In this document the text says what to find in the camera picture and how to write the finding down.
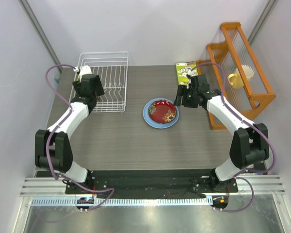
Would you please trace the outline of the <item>red floral plate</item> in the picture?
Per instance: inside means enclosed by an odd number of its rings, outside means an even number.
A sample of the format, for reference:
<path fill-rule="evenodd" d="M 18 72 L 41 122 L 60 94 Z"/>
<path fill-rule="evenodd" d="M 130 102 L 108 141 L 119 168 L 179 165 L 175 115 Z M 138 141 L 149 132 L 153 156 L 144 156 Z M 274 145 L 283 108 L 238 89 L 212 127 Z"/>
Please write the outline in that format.
<path fill-rule="evenodd" d="M 176 119 L 178 112 L 171 101 L 161 99 L 151 102 L 148 115 L 156 123 L 167 124 Z"/>

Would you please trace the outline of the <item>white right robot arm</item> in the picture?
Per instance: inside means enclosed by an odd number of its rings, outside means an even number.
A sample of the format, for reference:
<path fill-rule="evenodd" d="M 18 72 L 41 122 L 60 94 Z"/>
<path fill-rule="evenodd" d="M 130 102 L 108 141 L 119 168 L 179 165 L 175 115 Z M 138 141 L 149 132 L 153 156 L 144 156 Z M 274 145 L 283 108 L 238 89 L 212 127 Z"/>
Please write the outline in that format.
<path fill-rule="evenodd" d="M 243 116 L 218 89 L 211 89 L 205 75 L 189 73 L 187 78 L 188 84 L 178 86 L 174 104 L 203 107 L 215 115 L 233 136 L 229 158 L 209 175 L 210 188 L 219 192 L 241 171 L 269 158 L 268 129 L 263 123 L 255 124 Z"/>

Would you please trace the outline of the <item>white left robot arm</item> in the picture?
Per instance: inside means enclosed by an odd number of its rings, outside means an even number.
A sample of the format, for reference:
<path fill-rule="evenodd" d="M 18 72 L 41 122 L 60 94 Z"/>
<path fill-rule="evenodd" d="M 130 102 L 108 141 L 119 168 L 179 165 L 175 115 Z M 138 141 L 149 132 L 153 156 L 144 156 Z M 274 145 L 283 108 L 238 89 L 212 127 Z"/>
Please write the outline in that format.
<path fill-rule="evenodd" d="M 89 171 L 74 162 L 70 138 L 96 107 L 104 89 L 97 74 L 83 75 L 73 82 L 73 87 L 76 95 L 68 103 L 67 111 L 48 129 L 38 130 L 35 134 L 35 165 L 76 181 L 77 188 L 87 194 L 93 190 L 94 182 Z"/>

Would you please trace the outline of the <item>light blue plate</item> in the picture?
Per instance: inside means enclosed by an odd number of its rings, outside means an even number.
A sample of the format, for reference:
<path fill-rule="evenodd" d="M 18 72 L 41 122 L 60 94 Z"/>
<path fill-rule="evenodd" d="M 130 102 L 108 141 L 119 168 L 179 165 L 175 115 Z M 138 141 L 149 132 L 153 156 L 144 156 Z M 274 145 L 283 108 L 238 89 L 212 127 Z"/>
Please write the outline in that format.
<path fill-rule="evenodd" d="M 169 128 L 171 126 L 173 126 L 177 120 L 179 119 L 179 111 L 178 111 L 178 108 L 176 107 L 177 109 L 177 112 L 178 112 L 178 116 L 176 117 L 176 119 L 174 121 L 172 121 L 171 123 L 167 123 L 167 124 L 159 124 L 159 123 L 156 123 L 154 122 L 153 120 L 150 119 L 149 115 L 148 115 L 148 108 L 151 104 L 151 102 L 155 101 L 155 100 L 168 100 L 168 99 L 164 99 L 164 98 L 156 98 L 156 99 L 153 99 L 151 101 L 149 101 L 145 106 L 144 106 L 144 109 L 143 109 L 143 118 L 145 120 L 145 122 L 150 125 L 151 127 L 153 128 L 156 128 L 156 129 L 166 129 L 166 128 Z"/>

